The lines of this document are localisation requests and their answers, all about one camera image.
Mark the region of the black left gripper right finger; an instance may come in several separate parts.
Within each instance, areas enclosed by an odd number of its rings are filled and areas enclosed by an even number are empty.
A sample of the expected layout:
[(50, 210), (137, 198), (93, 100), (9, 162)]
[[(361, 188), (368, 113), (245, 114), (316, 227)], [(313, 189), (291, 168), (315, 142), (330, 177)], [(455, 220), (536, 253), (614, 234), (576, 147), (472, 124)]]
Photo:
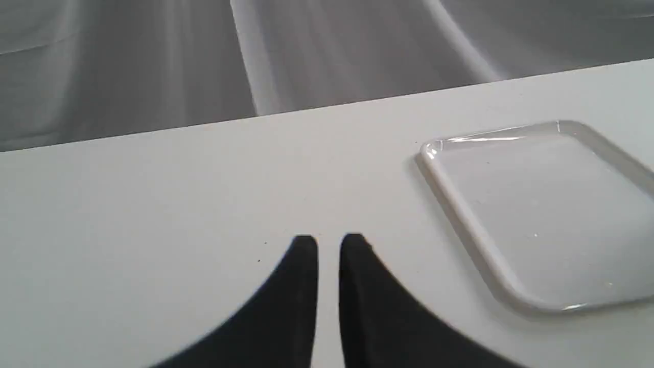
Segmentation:
[(430, 312), (361, 234), (341, 243), (339, 324), (346, 367), (515, 367)]

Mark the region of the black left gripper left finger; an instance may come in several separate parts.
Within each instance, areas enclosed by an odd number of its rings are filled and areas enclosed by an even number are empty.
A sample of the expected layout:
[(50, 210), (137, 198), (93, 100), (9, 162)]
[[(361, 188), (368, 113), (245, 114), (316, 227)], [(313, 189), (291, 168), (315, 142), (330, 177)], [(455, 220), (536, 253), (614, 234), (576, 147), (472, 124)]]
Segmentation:
[(269, 278), (229, 319), (159, 367), (309, 367), (317, 320), (318, 245), (296, 236)]

